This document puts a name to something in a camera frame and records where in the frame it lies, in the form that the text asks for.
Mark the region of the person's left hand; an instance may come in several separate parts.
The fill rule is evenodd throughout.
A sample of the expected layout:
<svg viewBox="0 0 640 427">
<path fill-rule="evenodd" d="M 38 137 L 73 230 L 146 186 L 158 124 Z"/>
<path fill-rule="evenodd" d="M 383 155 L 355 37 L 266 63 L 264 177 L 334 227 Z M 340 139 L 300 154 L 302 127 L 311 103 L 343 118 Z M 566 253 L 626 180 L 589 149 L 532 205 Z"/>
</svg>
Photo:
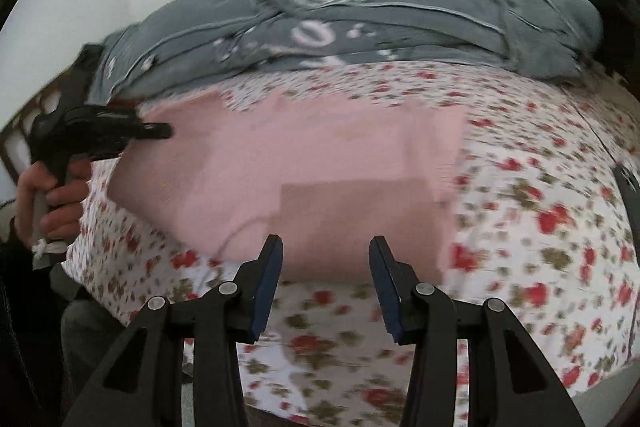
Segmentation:
<svg viewBox="0 0 640 427">
<path fill-rule="evenodd" d="M 35 237 L 70 244 L 79 235 L 82 202 L 89 195 L 91 162 L 77 159 L 67 173 L 70 179 L 63 184 L 37 161 L 18 178 L 13 228 L 26 247 L 32 247 Z"/>
</svg>

